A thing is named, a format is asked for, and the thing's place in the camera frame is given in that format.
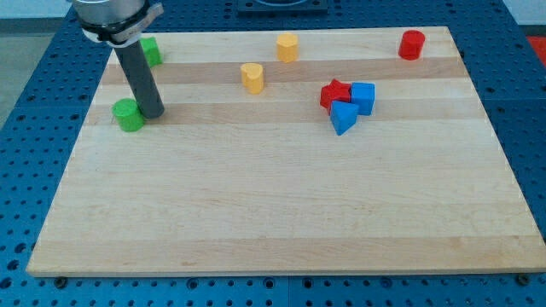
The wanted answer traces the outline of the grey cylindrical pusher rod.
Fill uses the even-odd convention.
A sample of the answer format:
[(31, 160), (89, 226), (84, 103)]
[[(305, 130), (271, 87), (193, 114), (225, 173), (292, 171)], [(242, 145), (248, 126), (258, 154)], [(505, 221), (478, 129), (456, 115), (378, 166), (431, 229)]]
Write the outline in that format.
[(165, 107), (140, 41), (124, 48), (115, 48), (114, 52), (142, 116), (145, 119), (160, 117)]

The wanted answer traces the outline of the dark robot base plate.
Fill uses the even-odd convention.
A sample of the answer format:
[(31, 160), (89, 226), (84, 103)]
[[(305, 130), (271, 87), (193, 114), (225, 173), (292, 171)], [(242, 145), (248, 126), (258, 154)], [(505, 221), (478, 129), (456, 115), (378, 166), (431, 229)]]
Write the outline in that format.
[(327, 13), (328, 0), (236, 0), (238, 14)]

